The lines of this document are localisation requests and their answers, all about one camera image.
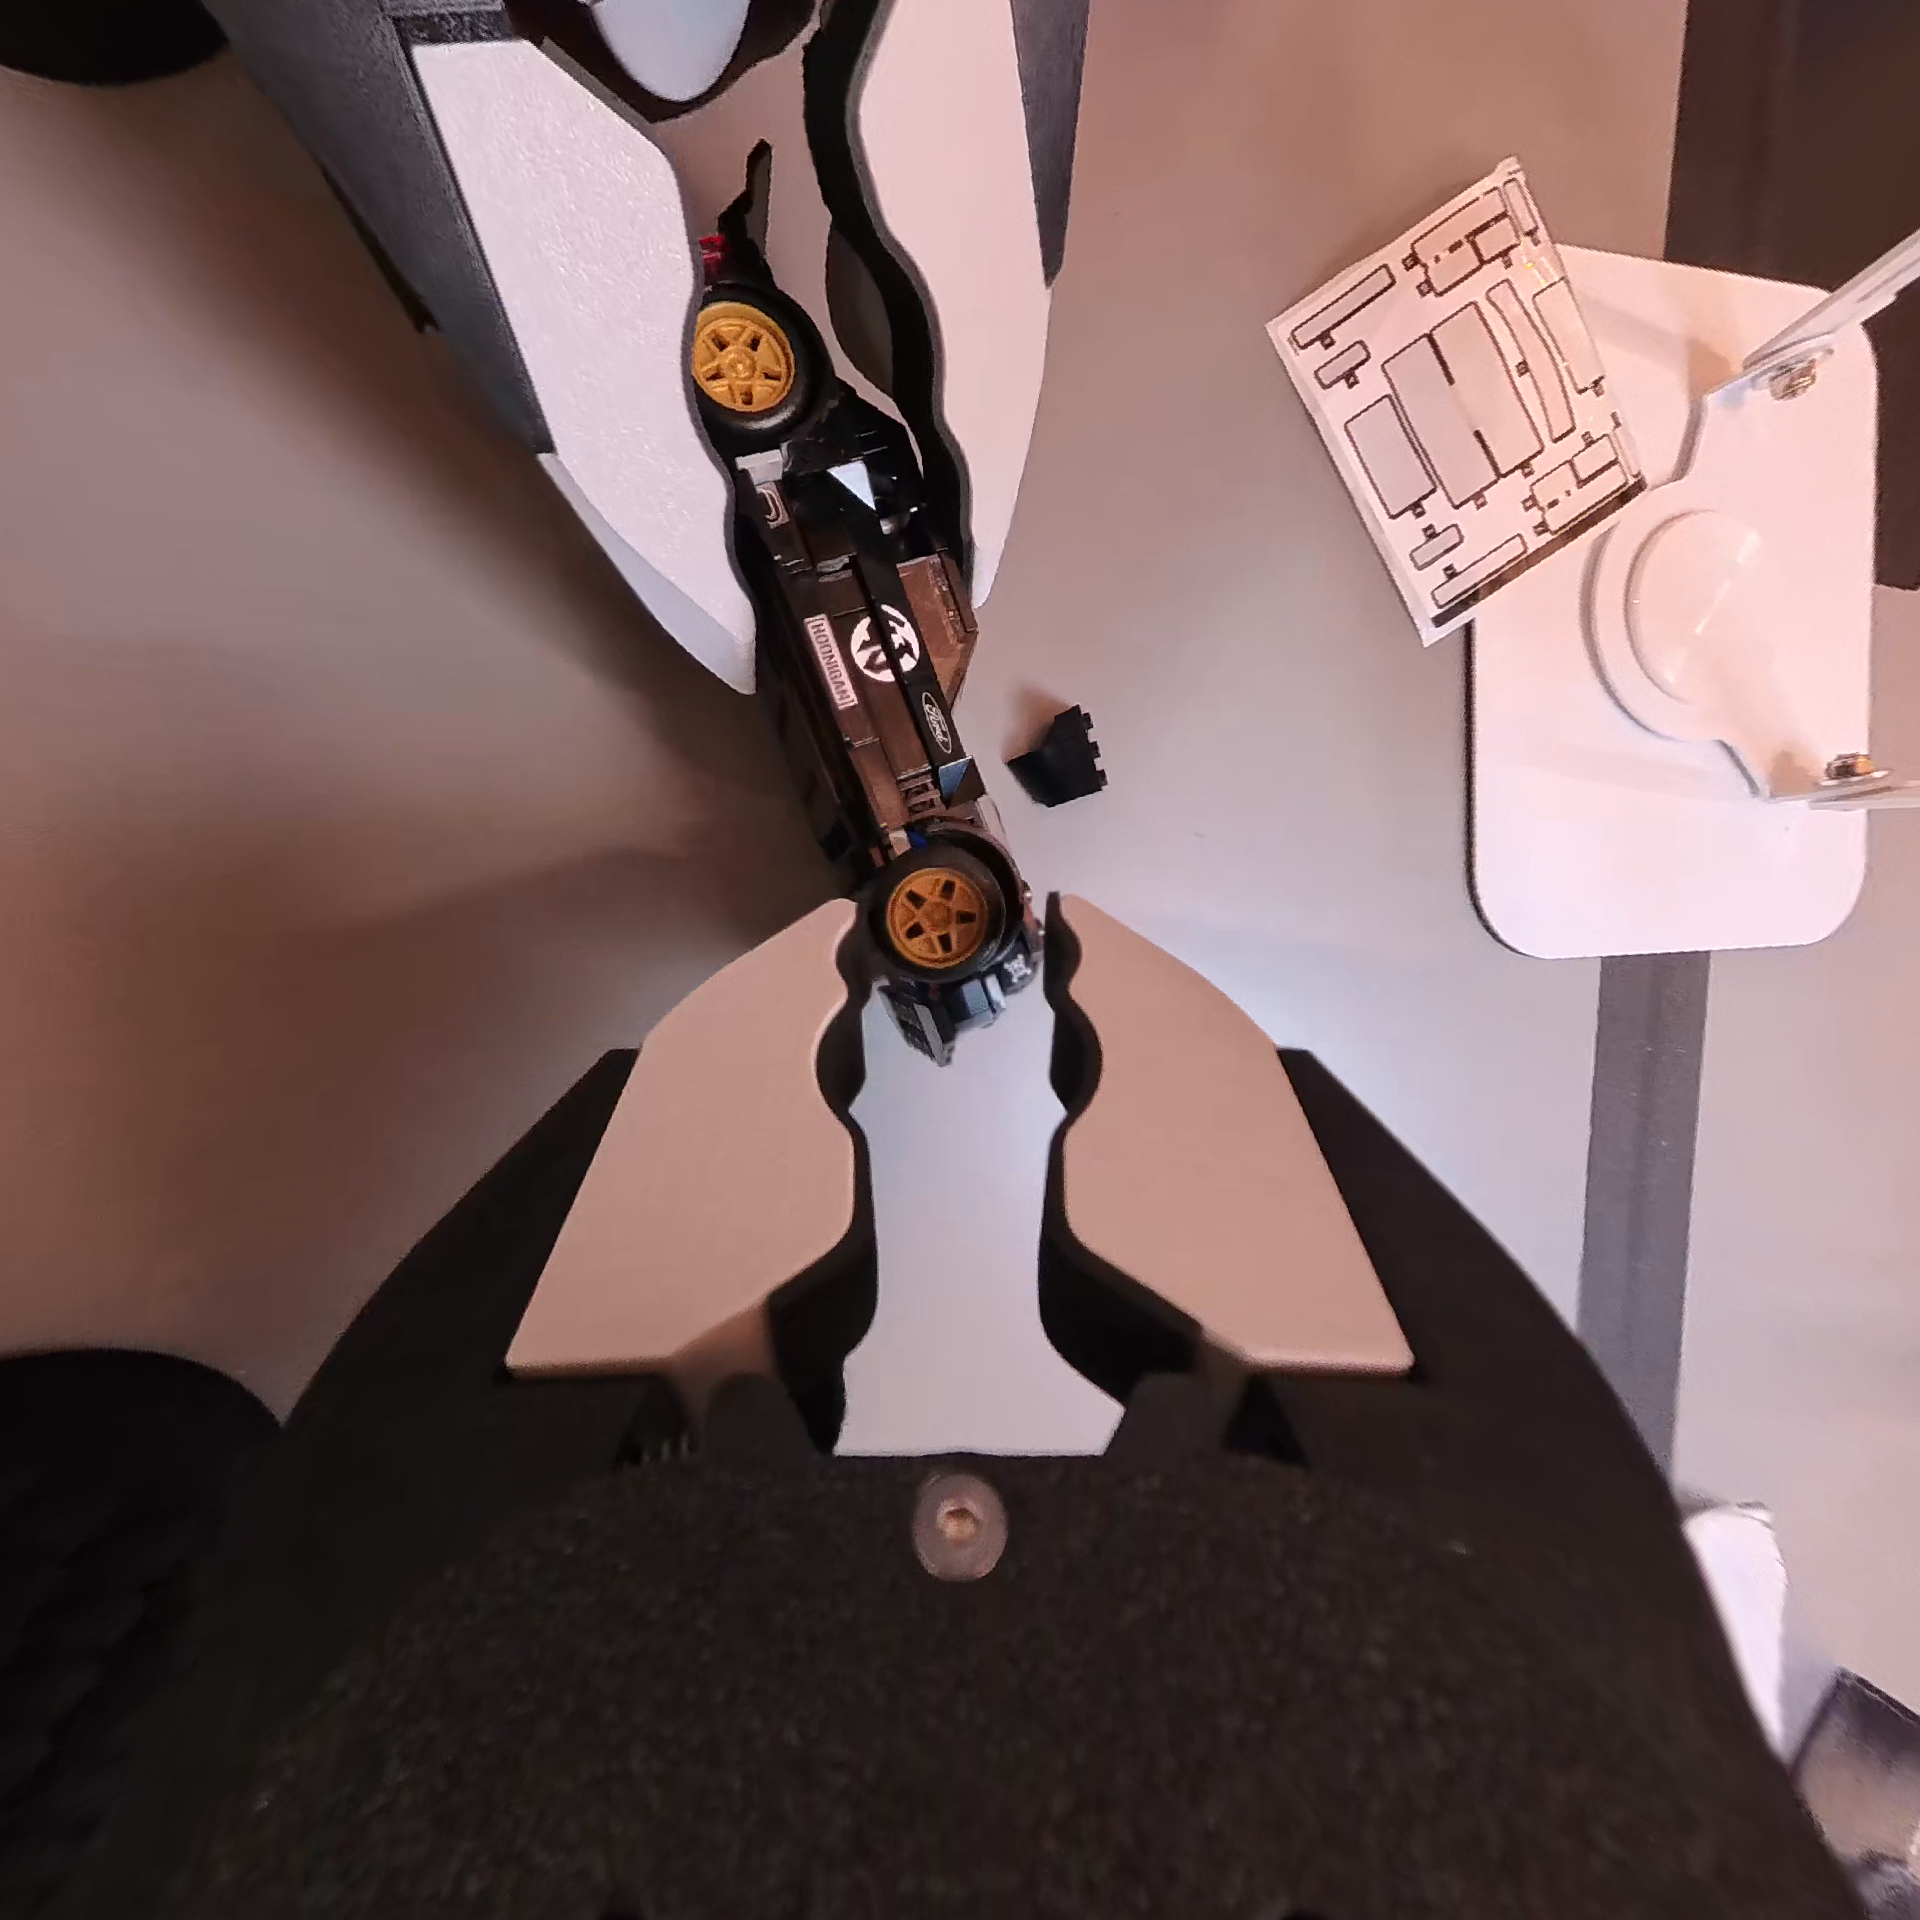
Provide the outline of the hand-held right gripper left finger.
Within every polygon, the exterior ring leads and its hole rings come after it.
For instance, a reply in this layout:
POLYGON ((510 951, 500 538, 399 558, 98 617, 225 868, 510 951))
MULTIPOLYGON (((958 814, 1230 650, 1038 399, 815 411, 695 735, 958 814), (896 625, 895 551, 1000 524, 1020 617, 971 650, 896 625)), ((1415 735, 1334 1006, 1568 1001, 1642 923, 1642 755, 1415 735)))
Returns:
POLYGON ((634 1057, 505 1353, 515 1380, 658 1378, 707 1415, 768 1377, 838 1443, 879 1307, 874 970, 851 902, 679 1001, 634 1057))

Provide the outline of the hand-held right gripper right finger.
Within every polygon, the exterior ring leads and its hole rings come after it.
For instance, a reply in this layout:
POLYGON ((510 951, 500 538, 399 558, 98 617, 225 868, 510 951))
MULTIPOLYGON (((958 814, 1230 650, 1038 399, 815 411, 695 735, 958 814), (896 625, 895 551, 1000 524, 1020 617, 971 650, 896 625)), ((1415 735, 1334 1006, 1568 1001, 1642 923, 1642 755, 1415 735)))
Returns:
POLYGON ((1281 1050, 1084 897, 1048 902, 1040 1321, 1115 1404, 1151 1377, 1406 1378, 1412 1348, 1281 1050))

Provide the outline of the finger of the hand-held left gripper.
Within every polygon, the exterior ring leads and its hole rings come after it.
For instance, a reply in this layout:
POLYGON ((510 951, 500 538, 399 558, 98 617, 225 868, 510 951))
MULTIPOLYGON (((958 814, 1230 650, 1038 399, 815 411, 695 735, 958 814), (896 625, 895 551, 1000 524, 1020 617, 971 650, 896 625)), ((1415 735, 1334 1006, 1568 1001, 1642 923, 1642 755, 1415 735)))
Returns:
POLYGON ((543 470, 658 627, 753 692, 758 612, 691 391, 703 278, 670 159, 551 46, 425 40, 412 59, 539 406, 543 470))
POLYGON ((825 296, 905 420, 977 602, 1000 577, 1040 411, 1051 290, 1014 6, 824 6, 825 296))

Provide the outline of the black lego car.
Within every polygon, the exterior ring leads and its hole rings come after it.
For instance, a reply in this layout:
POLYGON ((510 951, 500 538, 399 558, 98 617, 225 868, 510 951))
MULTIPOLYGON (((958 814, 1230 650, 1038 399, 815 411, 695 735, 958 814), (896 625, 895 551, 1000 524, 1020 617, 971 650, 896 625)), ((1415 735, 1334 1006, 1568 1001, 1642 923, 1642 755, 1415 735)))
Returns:
POLYGON ((874 985, 904 1043, 948 1065, 961 1039, 995 1024, 1040 974, 1044 936, 955 721, 977 647, 966 572, 929 505, 905 426, 846 384, 810 312, 779 286, 764 255, 770 188, 774 145, 759 139, 742 192, 703 241, 705 288, 692 323, 722 281, 782 292, 824 350, 820 399, 776 449, 729 451, 707 439, 734 487, 736 562, 758 612, 759 695, 857 921, 863 889, 931 836, 983 842, 1015 872, 1024 936, 980 978, 952 987, 890 978, 859 923, 874 985))

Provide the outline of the small black lego brick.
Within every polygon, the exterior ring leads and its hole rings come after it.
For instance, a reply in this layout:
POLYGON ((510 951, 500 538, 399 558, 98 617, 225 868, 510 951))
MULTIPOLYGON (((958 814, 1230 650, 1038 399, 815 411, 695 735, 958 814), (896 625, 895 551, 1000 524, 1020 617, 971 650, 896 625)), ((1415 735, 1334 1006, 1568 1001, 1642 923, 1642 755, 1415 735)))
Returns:
POLYGON ((1087 706, 1056 712, 1038 740, 1007 763, 1009 776, 1040 808, 1058 810, 1106 791, 1110 774, 1087 706))

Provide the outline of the black dimpled wrist rest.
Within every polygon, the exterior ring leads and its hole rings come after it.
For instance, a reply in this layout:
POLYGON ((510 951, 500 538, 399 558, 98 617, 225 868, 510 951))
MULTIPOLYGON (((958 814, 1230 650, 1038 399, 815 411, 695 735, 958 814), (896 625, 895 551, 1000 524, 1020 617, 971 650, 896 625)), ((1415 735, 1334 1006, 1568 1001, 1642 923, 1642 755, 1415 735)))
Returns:
POLYGON ((178 79, 226 48, 204 3, 2 3, 2 68, 68 87, 178 79))
POLYGON ((156 1699, 187 1665, 233 1498, 278 1434, 156 1351, 2 1363, 2 1903, 75 1900, 156 1699))

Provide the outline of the white sticker sheet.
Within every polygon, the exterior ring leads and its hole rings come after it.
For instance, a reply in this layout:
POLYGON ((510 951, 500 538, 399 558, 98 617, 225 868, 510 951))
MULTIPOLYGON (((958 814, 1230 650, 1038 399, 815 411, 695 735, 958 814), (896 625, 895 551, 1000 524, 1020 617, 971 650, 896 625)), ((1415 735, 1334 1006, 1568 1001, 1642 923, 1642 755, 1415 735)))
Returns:
POLYGON ((1265 332, 1425 644, 1649 484, 1516 155, 1265 332))

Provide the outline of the white booklet stand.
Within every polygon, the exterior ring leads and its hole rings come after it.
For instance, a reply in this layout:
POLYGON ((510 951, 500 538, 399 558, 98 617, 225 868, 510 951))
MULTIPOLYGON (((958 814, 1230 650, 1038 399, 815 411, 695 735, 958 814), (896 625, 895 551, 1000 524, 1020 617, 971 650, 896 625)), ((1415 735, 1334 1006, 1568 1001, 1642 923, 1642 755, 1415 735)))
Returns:
POLYGON ((1568 248, 1640 455, 1631 498, 1472 625, 1471 867, 1512 951, 1815 944, 1852 914, 1874 763, 1882 378, 1907 236, 1843 288, 1568 248))

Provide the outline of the clear plastic parts bag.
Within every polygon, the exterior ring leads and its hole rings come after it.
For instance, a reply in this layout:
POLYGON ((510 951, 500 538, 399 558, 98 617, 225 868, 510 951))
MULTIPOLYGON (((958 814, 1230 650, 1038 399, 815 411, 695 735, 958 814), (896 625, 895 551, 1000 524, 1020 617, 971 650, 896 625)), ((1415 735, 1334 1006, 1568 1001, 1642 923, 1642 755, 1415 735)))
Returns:
POLYGON ((1777 1522, 1762 1504, 1691 1491, 1679 1498, 1679 1512, 1747 1702, 1774 1755, 1785 1760, 1790 1582, 1777 1522))

